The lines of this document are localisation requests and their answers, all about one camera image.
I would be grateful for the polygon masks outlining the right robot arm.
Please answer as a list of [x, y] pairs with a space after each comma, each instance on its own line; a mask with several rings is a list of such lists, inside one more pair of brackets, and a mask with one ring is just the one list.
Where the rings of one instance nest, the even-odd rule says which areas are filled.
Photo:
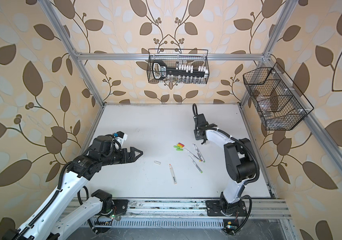
[[240, 206], [246, 186], [260, 177], [260, 165], [249, 139], [236, 139], [217, 125], [209, 124], [204, 114], [193, 111], [196, 140], [210, 142], [224, 150], [225, 167], [231, 178], [221, 193], [219, 206], [224, 215], [231, 215]]

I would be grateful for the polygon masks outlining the white marker orange tip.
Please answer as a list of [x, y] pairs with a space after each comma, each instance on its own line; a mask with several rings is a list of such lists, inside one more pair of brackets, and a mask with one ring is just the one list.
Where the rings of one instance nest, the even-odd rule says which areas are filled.
[[172, 179], [173, 179], [173, 183], [174, 183], [174, 185], [176, 185], [177, 184], [177, 179], [176, 179], [176, 175], [175, 175], [173, 166], [171, 164], [169, 164], [169, 168], [170, 168], [171, 176], [172, 176]]

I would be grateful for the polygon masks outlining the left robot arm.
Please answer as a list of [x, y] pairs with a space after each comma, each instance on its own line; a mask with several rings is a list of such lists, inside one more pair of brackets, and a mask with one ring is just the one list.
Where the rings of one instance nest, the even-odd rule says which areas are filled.
[[112, 213], [114, 204], [112, 195], [95, 191], [91, 197], [76, 210], [61, 219], [73, 198], [87, 185], [102, 167], [136, 162], [143, 151], [134, 147], [122, 147], [127, 135], [117, 132], [112, 135], [98, 136], [92, 144], [62, 168], [58, 185], [38, 210], [18, 229], [8, 229], [3, 240], [65, 240], [75, 230], [101, 213]]

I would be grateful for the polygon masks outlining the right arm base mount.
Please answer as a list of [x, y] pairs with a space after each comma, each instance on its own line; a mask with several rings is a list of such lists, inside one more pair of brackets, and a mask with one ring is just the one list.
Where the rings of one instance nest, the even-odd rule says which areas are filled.
[[206, 201], [207, 215], [209, 217], [245, 217], [247, 215], [246, 204], [239, 200], [228, 204], [225, 200]]

